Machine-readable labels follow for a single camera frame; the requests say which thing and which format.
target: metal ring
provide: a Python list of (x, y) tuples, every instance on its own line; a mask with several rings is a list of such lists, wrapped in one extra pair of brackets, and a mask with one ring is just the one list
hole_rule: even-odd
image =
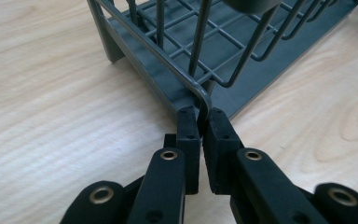
[(334, 201), (345, 206), (356, 206), (358, 204), (357, 199), (345, 189), (331, 188), (328, 190), (328, 195)]
[(260, 161), (263, 158), (263, 156), (260, 153), (255, 151), (245, 152), (245, 157), (251, 161)]
[(178, 154), (174, 151), (163, 151), (159, 156), (165, 161), (172, 161), (178, 157)]
[[(103, 197), (97, 197), (97, 193), (99, 193), (101, 191), (106, 191), (106, 195), (104, 195)], [(109, 188), (107, 186), (101, 186), (101, 187), (98, 187), (97, 189), (95, 189), (89, 195), (89, 200), (95, 204), (106, 203), (113, 197), (114, 194), (115, 193), (113, 192), (113, 190), (111, 188)]]

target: screw hole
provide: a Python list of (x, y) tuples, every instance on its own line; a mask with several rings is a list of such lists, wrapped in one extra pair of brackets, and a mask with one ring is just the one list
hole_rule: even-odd
[(308, 224), (308, 223), (310, 223), (310, 218), (307, 215), (305, 215), (304, 213), (298, 212), (298, 211), (295, 211), (292, 214), (292, 220), (294, 222), (300, 223), (300, 224)]
[(245, 152), (245, 157), (251, 161), (260, 161), (263, 158), (260, 153), (255, 151), (247, 151)]
[(152, 210), (146, 214), (146, 220), (150, 223), (159, 223), (162, 217), (162, 212), (159, 210)]
[(111, 188), (107, 186), (102, 186), (95, 189), (90, 195), (89, 200), (92, 203), (100, 204), (108, 202), (114, 195), (114, 192)]
[(164, 151), (160, 154), (160, 157), (165, 161), (171, 161), (178, 157), (178, 154), (174, 151)]
[(356, 198), (345, 189), (331, 188), (328, 195), (337, 203), (345, 206), (356, 206), (358, 204)]

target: light wood surface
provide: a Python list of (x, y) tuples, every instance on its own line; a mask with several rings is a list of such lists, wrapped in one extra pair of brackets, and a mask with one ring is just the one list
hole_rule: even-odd
[[(232, 123), (301, 188), (358, 190), (358, 8)], [(105, 58), (85, 0), (0, 1), (0, 224), (59, 223), (89, 184), (143, 175), (174, 132), (128, 60)], [(234, 223), (203, 159), (186, 223)]]

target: wooden tabletop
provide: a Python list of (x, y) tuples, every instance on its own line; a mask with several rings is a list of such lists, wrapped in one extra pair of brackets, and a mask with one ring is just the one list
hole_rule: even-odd
[[(301, 188), (358, 191), (358, 8), (232, 124)], [(86, 186), (144, 175), (174, 132), (129, 61), (106, 59), (85, 0), (0, 1), (0, 224), (59, 223)], [(200, 169), (186, 223), (234, 223)]]

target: wire basket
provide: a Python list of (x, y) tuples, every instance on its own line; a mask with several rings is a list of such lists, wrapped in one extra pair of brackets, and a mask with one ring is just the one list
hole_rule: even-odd
[[(89, 0), (108, 59), (126, 56), (175, 115), (233, 118), (357, 5), (353, 0)], [(103, 14), (102, 7), (108, 13)]]

